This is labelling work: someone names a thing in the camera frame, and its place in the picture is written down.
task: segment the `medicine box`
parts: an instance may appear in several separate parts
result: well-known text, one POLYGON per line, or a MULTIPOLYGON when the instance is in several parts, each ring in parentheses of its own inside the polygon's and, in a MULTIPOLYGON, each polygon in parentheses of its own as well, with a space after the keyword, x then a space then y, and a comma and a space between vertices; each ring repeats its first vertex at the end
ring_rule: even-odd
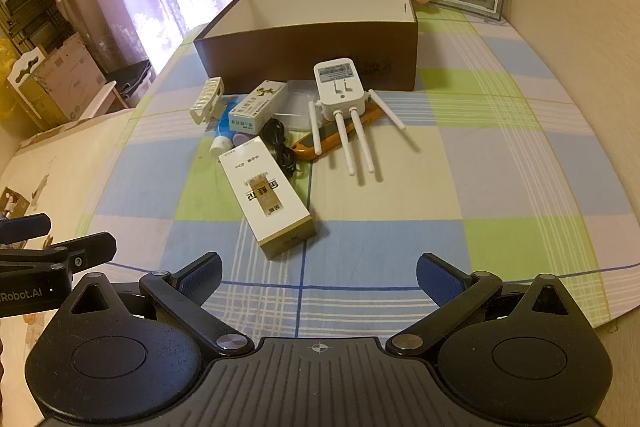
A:
POLYGON ((220 163, 269 259, 316 235, 309 211, 260 137, 224 153, 220 163))
POLYGON ((229 129, 258 134, 287 98, 287 84, 265 80, 229 112, 229 129))

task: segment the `black cable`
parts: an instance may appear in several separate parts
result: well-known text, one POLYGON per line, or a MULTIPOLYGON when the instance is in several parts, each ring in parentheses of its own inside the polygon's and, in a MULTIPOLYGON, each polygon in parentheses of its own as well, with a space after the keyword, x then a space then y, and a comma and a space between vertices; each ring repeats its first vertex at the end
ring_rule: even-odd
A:
POLYGON ((263 142, 275 150, 275 160, 287 178, 296 173, 296 155, 285 144, 284 125, 280 120, 271 118, 260 131, 263 142))

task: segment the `metal screw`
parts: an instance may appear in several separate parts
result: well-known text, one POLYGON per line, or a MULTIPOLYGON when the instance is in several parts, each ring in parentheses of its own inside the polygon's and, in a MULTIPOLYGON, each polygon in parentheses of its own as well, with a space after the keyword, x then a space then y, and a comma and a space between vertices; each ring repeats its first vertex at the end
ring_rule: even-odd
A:
POLYGON ((422 345, 422 339, 413 333, 403 333, 394 336, 391 343, 399 349, 418 349, 422 345))
POLYGON ((220 335, 216 339, 216 344, 225 351, 234 351, 236 349, 242 349, 249 341, 244 335, 238 335, 237 333, 230 333, 228 335, 220 335))

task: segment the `cardboard box on floor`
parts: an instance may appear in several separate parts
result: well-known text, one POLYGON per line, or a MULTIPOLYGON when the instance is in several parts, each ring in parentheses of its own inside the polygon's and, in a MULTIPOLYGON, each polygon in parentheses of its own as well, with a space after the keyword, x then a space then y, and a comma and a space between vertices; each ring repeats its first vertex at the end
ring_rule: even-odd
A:
POLYGON ((68 121, 80 117, 105 83, 102 71, 77 33, 50 54, 31 76, 68 121))

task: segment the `product label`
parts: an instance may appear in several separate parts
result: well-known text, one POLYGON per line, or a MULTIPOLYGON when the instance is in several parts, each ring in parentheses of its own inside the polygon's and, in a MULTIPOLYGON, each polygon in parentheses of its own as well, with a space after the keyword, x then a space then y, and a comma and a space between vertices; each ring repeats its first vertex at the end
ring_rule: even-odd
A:
POLYGON ((21 292, 0 292, 0 302, 22 301, 25 299, 32 299, 34 297, 42 297, 42 289, 32 288, 21 292))
POLYGON ((249 199, 252 200, 255 198, 258 200, 265 216, 271 216, 274 212, 282 209, 282 203, 280 203, 278 196, 273 190, 278 184, 275 184, 275 187, 271 185, 265 174, 259 174, 251 178, 248 184, 254 194, 254 197, 249 199))
POLYGON ((254 121, 247 120, 246 118, 239 118, 237 116, 229 114, 229 125, 233 125, 236 128, 241 128, 242 131, 250 131, 249 134, 253 134, 251 131, 254 130, 254 121))
POLYGON ((242 102, 234 107, 229 115, 233 116, 248 116, 255 118, 266 107, 271 99, 276 94, 276 90, 273 88, 264 89, 259 87, 256 91, 248 95, 242 102))
POLYGON ((326 68, 320 68, 318 70, 318 76, 320 77, 320 82, 332 82, 334 80, 353 78, 354 75, 353 70, 351 70, 351 65, 345 63, 336 64, 335 66, 328 66, 326 68))

